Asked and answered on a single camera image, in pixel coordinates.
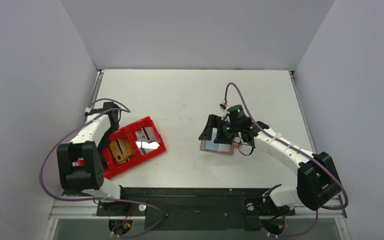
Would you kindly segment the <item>tan leather card holder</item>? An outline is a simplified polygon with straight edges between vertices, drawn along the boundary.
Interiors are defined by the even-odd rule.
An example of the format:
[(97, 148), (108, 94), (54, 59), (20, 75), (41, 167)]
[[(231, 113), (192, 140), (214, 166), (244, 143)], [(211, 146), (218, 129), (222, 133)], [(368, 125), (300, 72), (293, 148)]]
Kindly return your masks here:
[(214, 143), (216, 136), (217, 133), (213, 131), (211, 140), (202, 140), (200, 143), (200, 151), (233, 156), (235, 153), (235, 145)]

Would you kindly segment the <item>red three-compartment bin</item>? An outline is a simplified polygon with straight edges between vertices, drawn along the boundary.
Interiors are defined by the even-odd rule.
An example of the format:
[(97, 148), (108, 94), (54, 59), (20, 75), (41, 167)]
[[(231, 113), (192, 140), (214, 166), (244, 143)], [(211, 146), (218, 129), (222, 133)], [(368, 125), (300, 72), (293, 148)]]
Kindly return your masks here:
[[(160, 147), (150, 153), (147, 153), (145, 155), (142, 155), (140, 150), (138, 149), (136, 145), (136, 135), (135, 132), (139, 131), (140, 128), (144, 127), (152, 127), (157, 139), (160, 141)], [(135, 121), (133, 123), (130, 123), (117, 131), (115, 131), (110, 137), (110, 143), (117, 140), (117, 139), (128, 139), (134, 149), (135, 155), (131, 156), (129, 158), (129, 161), (123, 164), (117, 164), (116, 160), (114, 159), (111, 150), (110, 145), (102, 150), (103, 156), (106, 161), (106, 166), (104, 167), (104, 176), (107, 179), (113, 179), (116, 176), (140, 165), (143, 164), (153, 158), (156, 158), (163, 153), (166, 152), (166, 146), (163, 142), (163, 138), (160, 135), (159, 131), (157, 130), (153, 120), (150, 116), (147, 116), (145, 118), (142, 118), (138, 121)]]

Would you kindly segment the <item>silver mirrored card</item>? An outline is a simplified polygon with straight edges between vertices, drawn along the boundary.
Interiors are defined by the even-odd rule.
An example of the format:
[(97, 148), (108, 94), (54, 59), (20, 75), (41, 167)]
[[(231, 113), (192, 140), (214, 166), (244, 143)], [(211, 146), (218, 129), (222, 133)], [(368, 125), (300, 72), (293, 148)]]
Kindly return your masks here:
[(148, 154), (160, 147), (160, 141), (154, 129), (150, 126), (140, 128), (135, 132), (135, 136), (136, 146), (142, 155)]

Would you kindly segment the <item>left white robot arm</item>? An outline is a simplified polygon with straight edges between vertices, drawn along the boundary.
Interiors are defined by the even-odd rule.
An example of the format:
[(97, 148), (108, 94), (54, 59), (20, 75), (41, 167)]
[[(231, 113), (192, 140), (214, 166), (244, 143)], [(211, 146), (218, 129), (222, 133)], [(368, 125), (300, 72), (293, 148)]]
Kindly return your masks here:
[(87, 108), (85, 123), (68, 142), (56, 148), (62, 189), (99, 198), (103, 202), (121, 199), (122, 188), (105, 177), (103, 149), (110, 135), (119, 129), (120, 107), (111, 101), (101, 108)]

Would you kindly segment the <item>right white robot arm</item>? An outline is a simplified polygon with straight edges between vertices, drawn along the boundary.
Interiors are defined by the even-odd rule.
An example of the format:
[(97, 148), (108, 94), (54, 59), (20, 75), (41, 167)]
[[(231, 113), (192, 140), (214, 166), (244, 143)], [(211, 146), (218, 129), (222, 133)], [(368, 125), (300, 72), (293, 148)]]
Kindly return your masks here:
[(291, 143), (267, 124), (247, 116), (240, 104), (225, 107), (222, 116), (210, 114), (198, 139), (221, 145), (232, 145), (238, 139), (252, 150), (269, 154), (296, 175), (296, 186), (277, 184), (263, 193), (263, 205), (268, 212), (297, 204), (317, 211), (341, 192), (338, 172), (329, 154)]

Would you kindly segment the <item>gold cards stack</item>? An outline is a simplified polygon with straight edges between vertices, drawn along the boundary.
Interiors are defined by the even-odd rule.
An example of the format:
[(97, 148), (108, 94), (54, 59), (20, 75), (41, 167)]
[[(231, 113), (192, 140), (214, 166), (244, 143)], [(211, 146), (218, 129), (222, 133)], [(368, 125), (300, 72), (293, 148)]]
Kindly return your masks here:
[(112, 141), (109, 148), (116, 163), (119, 165), (127, 163), (130, 157), (135, 155), (134, 148), (127, 138), (119, 138)]

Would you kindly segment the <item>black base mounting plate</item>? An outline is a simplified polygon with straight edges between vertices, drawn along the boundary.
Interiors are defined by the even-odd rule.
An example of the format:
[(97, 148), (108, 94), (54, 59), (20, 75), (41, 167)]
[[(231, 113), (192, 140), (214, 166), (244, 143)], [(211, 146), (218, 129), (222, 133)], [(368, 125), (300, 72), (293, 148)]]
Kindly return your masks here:
[(123, 187), (122, 199), (131, 203), (99, 202), (99, 217), (115, 217), (112, 226), (126, 219), (142, 218), (149, 228), (161, 218), (151, 206), (165, 214), (157, 231), (223, 231), (243, 229), (259, 231), (261, 223), (280, 222), (280, 213), (294, 216), (294, 210), (267, 211), (262, 195), (265, 188), (149, 188)]

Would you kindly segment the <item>aluminium frame rail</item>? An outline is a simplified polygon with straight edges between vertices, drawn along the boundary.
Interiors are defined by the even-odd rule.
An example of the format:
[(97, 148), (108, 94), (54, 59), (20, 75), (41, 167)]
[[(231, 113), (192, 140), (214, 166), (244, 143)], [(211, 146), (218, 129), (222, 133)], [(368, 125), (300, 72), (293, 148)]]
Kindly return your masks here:
[(260, 189), (129, 188), (128, 203), (55, 201), (46, 240), (348, 240), (342, 210), (269, 213)]

